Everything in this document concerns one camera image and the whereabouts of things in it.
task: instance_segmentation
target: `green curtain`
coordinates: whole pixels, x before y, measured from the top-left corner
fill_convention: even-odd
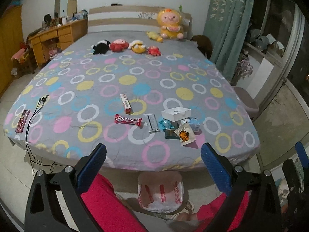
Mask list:
[[[204,35],[213,45],[211,61],[231,81],[247,33],[254,0],[211,0]]]

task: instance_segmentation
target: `small red plush toy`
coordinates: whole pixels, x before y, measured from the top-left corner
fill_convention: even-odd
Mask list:
[[[110,45],[109,48],[113,51],[113,52],[122,52],[123,50],[127,49],[129,47],[129,43],[126,42],[123,39],[117,39],[115,41],[113,41]]]
[[[148,48],[148,54],[153,55],[153,56],[158,56],[158,55],[161,55],[161,52],[159,51],[158,47],[150,46]]]

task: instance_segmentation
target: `bed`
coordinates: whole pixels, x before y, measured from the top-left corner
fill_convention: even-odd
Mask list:
[[[3,125],[7,137],[26,149],[25,130],[15,132],[18,120],[23,110],[33,113],[39,98],[47,94],[27,139],[32,152],[58,163],[74,165],[98,143],[107,147],[105,167],[135,171],[205,168],[200,157],[205,142],[233,164],[256,154],[260,145],[257,132],[215,65],[191,41],[157,43],[145,34],[159,30],[155,18],[160,9],[91,9],[88,34],[50,61],[16,99]],[[185,36],[190,36],[192,20],[189,14],[184,17]],[[91,45],[118,38],[156,45],[162,56],[131,50],[93,55]],[[125,116],[121,93],[129,98],[134,118],[154,113],[159,120],[162,110],[192,109],[192,116],[201,123],[196,142],[181,146],[179,140],[165,139],[162,131],[149,134],[146,123],[142,128],[115,124],[116,113]]]

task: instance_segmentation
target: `headboard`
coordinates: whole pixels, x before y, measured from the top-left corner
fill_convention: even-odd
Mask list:
[[[117,5],[93,8],[88,15],[88,33],[105,31],[160,32],[158,13],[164,7]],[[183,36],[191,37],[192,18],[181,12]]]

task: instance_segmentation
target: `silver bolt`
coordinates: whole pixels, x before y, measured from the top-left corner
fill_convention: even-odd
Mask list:
[[[66,173],[69,173],[69,172],[71,172],[73,170],[73,167],[72,166],[67,166],[67,167],[65,167],[65,169],[64,169],[64,171],[66,172]]]
[[[37,176],[41,176],[43,174],[43,170],[39,170],[39,171],[37,171]]]
[[[265,174],[266,176],[271,176],[271,172],[270,172],[269,170],[265,170],[265,171],[264,171],[264,174]]]
[[[235,166],[234,169],[237,173],[241,173],[243,171],[243,168],[241,166]]]

